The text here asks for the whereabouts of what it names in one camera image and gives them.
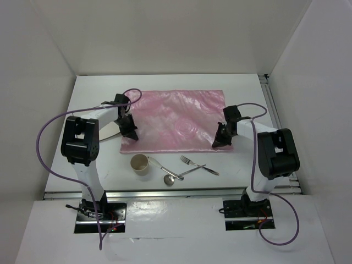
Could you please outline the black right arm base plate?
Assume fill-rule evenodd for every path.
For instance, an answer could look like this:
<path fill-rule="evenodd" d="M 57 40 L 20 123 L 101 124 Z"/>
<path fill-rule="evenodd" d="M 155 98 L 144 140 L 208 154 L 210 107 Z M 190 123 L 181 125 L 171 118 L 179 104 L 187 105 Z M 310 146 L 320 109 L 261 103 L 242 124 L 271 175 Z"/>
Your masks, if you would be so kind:
<path fill-rule="evenodd" d="M 271 204 L 268 200 L 247 209 L 243 201 L 224 200 L 223 207 L 218 212 L 224 215 L 226 231 L 255 230 L 262 223 L 262 229 L 275 229 Z"/>

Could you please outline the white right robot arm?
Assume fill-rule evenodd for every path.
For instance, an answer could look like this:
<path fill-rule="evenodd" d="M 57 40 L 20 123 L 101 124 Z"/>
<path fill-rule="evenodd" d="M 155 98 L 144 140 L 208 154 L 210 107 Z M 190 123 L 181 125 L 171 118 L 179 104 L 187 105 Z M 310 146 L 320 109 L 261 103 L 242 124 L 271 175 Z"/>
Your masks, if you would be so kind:
<path fill-rule="evenodd" d="M 285 177 L 296 172 L 300 161 L 290 129 L 271 128 L 241 115 L 238 106 L 223 109 L 225 122 L 218 123 L 213 148 L 230 146 L 241 136 L 254 143 L 250 185 L 243 192 L 241 212 L 247 216 L 258 211 L 269 194 Z"/>

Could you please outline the pink rose satin cloth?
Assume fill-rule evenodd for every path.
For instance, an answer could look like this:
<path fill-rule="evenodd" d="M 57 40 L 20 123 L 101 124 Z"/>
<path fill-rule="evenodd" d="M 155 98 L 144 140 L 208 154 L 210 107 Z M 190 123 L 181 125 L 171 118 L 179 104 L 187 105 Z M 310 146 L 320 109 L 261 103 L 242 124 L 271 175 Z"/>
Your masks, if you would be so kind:
<path fill-rule="evenodd" d="M 120 153 L 231 152 L 231 146 L 213 148 L 223 123 L 225 97 L 221 90 L 130 91 L 130 113 L 137 141 L 123 137 Z"/>

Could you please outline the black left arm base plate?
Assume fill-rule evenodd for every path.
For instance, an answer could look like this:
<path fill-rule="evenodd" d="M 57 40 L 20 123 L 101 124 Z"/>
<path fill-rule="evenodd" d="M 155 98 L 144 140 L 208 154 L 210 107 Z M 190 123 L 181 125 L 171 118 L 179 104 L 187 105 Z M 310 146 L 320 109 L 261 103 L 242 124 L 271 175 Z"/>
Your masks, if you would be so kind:
<path fill-rule="evenodd" d="M 81 202 L 79 203 L 79 206 L 70 208 L 77 211 L 74 227 L 75 234 L 98 233 L 94 210 L 84 209 Z M 109 228 L 111 228 L 111 233 L 124 233 L 126 212 L 126 202 L 109 203 L 106 213 L 99 212 L 98 217 L 102 234 L 104 234 Z"/>

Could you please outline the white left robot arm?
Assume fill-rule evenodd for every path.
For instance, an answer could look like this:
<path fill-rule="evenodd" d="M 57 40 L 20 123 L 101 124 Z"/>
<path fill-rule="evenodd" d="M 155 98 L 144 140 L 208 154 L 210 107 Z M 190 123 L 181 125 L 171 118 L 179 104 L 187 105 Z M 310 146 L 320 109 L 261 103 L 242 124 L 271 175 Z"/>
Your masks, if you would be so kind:
<path fill-rule="evenodd" d="M 138 141 L 137 127 L 126 105 L 130 99 L 116 94 L 114 101 L 104 102 L 102 109 L 82 117 L 71 116 L 65 121 L 61 153 L 72 164 L 78 181 L 82 182 L 82 206 L 95 219 L 108 215 L 108 202 L 102 187 L 96 159 L 100 150 L 99 132 L 111 122 L 116 123 L 121 135 Z"/>

